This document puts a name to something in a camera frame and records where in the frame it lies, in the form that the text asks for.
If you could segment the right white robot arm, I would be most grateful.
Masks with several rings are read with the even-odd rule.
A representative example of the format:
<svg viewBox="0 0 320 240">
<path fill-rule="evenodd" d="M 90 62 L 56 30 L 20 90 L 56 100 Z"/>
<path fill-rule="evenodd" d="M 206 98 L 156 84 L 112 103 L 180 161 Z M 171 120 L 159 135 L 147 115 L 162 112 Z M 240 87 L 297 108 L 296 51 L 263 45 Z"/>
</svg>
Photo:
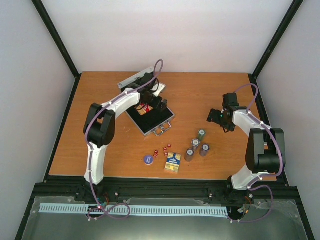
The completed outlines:
<svg viewBox="0 0 320 240">
<path fill-rule="evenodd" d="M 244 107 L 229 106 L 223 110 L 211 109 L 208 122 L 223 128 L 225 133 L 239 127 L 247 136 L 245 164 L 226 182 L 225 198 L 232 199 L 238 191 L 248 191 L 265 176 L 282 174 L 285 160 L 285 136 L 280 128 L 272 128 Z"/>
</svg>

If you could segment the purple poker chip stack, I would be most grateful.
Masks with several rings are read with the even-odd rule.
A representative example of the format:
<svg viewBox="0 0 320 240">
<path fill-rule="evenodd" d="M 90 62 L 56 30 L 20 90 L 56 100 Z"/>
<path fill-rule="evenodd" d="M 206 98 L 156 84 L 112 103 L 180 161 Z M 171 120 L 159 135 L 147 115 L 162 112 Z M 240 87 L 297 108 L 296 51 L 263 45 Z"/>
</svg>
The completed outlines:
<svg viewBox="0 0 320 240">
<path fill-rule="evenodd" d="M 208 144 L 204 143 L 201 146 L 201 149 L 199 151 L 199 155 L 202 157 L 205 157 L 208 154 L 209 150 L 210 150 L 210 146 Z"/>
</svg>

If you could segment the brown poker chip stack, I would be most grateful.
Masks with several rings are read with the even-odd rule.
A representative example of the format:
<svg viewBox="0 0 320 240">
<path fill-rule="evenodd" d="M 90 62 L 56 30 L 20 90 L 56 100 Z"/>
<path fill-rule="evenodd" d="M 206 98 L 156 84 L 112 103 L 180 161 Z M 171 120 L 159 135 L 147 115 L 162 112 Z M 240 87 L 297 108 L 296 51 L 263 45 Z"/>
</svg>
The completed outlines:
<svg viewBox="0 0 320 240">
<path fill-rule="evenodd" d="M 187 149 L 184 156 L 185 161 L 191 162 L 193 160 L 194 154 L 195 152 L 193 151 L 192 148 Z"/>
</svg>

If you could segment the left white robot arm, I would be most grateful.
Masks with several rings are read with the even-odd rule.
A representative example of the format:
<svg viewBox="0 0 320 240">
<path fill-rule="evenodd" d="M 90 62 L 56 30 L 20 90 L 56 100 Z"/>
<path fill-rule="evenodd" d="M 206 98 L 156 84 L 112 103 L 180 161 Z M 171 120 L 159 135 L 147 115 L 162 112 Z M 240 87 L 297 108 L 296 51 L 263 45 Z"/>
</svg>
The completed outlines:
<svg viewBox="0 0 320 240">
<path fill-rule="evenodd" d="M 112 100 L 90 106 L 83 133 L 88 148 L 84 178 L 91 184 L 86 195 L 92 201 L 99 201 L 104 195 L 99 184 L 104 179 L 105 156 L 115 137 L 117 118 L 128 113 L 145 135 L 154 132 L 173 117 L 167 100 L 160 96 L 164 88 L 156 75 L 146 72 L 123 87 Z"/>
</svg>

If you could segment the green poker chip stack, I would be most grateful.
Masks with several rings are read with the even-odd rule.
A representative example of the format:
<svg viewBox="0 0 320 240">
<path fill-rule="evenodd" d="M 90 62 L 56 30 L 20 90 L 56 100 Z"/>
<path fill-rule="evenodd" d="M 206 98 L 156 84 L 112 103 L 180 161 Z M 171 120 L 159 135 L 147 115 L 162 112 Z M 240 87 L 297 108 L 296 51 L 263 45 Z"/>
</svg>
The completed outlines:
<svg viewBox="0 0 320 240">
<path fill-rule="evenodd" d="M 200 129 L 200 130 L 198 131 L 197 139 L 198 139 L 200 142 L 202 142 L 202 141 L 204 140 L 205 136 L 206 136 L 206 131 L 205 131 L 204 129 Z"/>
</svg>

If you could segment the red playing card deck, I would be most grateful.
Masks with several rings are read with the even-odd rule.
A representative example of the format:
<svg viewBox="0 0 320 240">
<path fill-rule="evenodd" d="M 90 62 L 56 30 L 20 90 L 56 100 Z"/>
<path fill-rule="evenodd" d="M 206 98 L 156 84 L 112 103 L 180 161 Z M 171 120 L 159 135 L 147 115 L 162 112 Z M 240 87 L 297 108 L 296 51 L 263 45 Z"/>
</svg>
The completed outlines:
<svg viewBox="0 0 320 240">
<path fill-rule="evenodd" d="M 137 107 L 135 107 L 135 110 L 139 113 L 140 116 L 146 115 L 149 112 L 151 112 L 154 108 L 150 106 L 149 104 L 140 104 Z"/>
</svg>

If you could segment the blue playing card deck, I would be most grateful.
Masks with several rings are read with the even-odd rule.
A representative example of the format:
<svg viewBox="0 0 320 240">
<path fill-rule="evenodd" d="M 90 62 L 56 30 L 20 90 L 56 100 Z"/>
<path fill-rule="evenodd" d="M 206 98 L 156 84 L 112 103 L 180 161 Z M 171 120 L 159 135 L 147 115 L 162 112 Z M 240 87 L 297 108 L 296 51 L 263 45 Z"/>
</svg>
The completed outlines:
<svg viewBox="0 0 320 240">
<path fill-rule="evenodd" d="M 178 173 L 181 164 L 181 154 L 166 152 L 166 162 L 164 169 L 173 173 Z"/>
</svg>

